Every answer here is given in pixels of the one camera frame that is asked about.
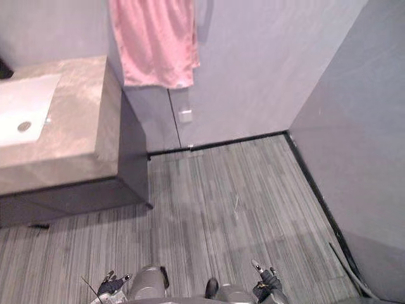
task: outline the white sink basin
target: white sink basin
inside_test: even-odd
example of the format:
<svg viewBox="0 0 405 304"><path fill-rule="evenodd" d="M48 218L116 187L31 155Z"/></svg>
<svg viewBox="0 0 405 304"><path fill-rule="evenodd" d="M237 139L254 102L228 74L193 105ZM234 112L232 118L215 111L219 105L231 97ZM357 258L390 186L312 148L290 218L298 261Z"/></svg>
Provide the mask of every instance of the white sink basin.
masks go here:
<svg viewBox="0 0 405 304"><path fill-rule="evenodd" d="M0 147L38 140L60 78L0 81Z"/></svg>

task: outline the gray carpet floor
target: gray carpet floor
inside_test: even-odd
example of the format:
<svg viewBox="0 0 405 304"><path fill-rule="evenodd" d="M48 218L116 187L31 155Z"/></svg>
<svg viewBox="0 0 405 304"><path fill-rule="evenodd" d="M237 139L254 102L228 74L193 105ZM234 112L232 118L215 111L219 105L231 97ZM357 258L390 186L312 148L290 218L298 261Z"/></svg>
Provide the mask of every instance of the gray carpet floor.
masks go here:
<svg viewBox="0 0 405 304"><path fill-rule="evenodd" d="M149 183L154 210L68 217L48 231L1 229L0 303L90 303L80 276L97 288L111 269L135 273L148 263L166 266L172 296L203 294L211 276L251 291L252 258L276 268L291 303L357 296L283 136L154 156Z"/></svg>

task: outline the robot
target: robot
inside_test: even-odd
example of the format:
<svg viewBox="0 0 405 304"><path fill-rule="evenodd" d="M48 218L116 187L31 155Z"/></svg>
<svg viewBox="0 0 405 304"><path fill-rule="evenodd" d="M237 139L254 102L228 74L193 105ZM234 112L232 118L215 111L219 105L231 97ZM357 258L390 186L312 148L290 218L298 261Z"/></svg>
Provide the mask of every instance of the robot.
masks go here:
<svg viewBox="0 0 405 304"><path fill-rule="evenodd" d="M166 269L148 265L135 276L129 296L124 294L122 287L132 278L132 274L117 279L113 271L109 272L96 293L97 298L91 304L288 304L274 268L265 270L255 260L252 260L252 265L261 277L261 281L252 290L257 302L242 286L224 284L220 287L215 278L208 281L204 298L167 298L166 289L170 283Z"/></svg>

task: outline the pink towel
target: pink towel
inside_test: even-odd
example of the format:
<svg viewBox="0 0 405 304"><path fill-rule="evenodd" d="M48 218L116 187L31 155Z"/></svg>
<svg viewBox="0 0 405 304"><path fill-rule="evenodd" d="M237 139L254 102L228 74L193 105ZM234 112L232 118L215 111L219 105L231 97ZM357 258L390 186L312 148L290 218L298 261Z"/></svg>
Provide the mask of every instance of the pink towel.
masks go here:
<svg viewBox="0 0 405 304"><path fill-rule="evenodd" d="M109 0L125 86L193 85L194 0Z"/></svg>

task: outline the cable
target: cable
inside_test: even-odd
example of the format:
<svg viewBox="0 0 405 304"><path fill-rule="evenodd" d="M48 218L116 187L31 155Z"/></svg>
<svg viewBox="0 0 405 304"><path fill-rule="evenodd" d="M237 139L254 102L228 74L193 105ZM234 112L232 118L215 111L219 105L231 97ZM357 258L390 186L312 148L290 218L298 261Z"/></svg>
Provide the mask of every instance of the cable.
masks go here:
<svg viewBox="0 0 405 304"><path fill-rule="evenodd" d="M349 274L349 276L352 278L352 280L354 282L357 283L357 285L370 297L373 298L374 300L379 300L377 298L377 296L375 294L373 294L373 292L363 284L363 282L361 282L356 275L354 274L354 272L350 269L350 267L346 266L343 263L343 259L342 257L337 253L335 247L333 246L332 243L329 243L329 246L331 247L331 249L333 250L333 253L335 253L335 256L337 257L337 259L339 260L340 264L342 264L343 268L346 270L346 272Z"/></svg>
<svg viewBox="0 0 405 304"><path fill-rule="evenodd" d="M181 148L181 147L182 147L182 142L180 141L180 135L178 134L178 127L177 127L177 122L176 122L176 116L175 116L175 111L173 110L173 104L171 103L171 96L170 96L170 91L169 91L169 89L167 89L167 95L169 96L171 114L173 114L173 120L175 121L176 132L177 132L177 138L178 138L178 144L180 145L180 148Z"/></svg>
<svg viewBox="0 0 405 304"><path fill-rule="evenodd" d="M84 279L84 277L80 276L82 280L90 287L91 291L99 298L100 304L103 304L103 301L101 301L99 295L94 291L93 287L90 286L90 284Z"/></svg>

